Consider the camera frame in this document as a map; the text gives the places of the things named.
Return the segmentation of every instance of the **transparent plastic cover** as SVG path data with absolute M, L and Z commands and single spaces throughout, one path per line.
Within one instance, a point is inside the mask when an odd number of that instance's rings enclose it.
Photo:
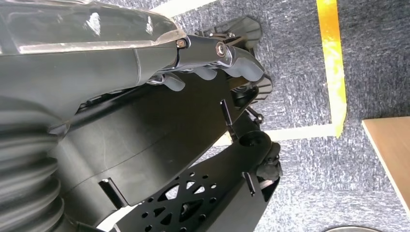
M 165 16 L 100 2 L 0 2 L 0 55 L 139 48 L 185 36 Z

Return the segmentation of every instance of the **triangular cutout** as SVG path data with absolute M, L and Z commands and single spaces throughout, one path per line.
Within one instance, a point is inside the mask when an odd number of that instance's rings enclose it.
M 195 184 L 195 181 L 188 181 L 187 182 L 187 189 L 191 188 L 192 185 Z
M 158 198 L 159 202 L 175 199 L 178 195 L 179 184 L 169 187 L 169 189 L 161 194 Z
M 201 207 L 203 202 L 203 199 L 199 199 L 183 203 L 181 206 L 181 214 L 179 215 L 179 222 L 183 222 L 192 217 L 196 213 L 196 211 L 198 211 L 198 209 Z
M 161 224 L 168 226 L 169 224 L 171 224 L 171 219 L 172 219 L 172 214 L 169 213 L 162 221 Z
M 154 216 L 158 217 L 162 212 L 164 212 L 164 210 L 165 210 L 165 207 L 154 209 Z
M 193 194 L 198 194 L 198 193 L 201 193 L 201 192 L 205 192 L 204 186 L 197 187 L 196 190 L 193 192 Z

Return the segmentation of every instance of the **screw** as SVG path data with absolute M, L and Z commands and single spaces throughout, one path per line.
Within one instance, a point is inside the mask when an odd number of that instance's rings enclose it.
M 220 57 L 225 57 L 226 55 L 226 46 L 222 42 L 218 42 L 216 46 L 217 55 Z
M 176 47 L 177 48 L 184 48 L 187 46 L 187 42 L 185 40 L 177 40 Z

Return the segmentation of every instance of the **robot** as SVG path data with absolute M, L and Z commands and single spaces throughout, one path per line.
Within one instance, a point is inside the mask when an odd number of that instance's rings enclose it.
M 0 232 L 96 232 L 123 209 L 111 231 L 253 231 L 281 176 L 251 108 L 272 91 L 261 34 L 248 17 L 187 35 L 142 10 L 1 1 Z

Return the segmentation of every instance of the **floor marking tape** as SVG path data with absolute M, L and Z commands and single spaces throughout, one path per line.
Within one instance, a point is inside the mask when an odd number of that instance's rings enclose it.
M 330 116 L 335 127 L 335 136 L 339 137 L 343 131 L 347 103 L 337 0 L 317 0 L 316 3 L 329 91 Z

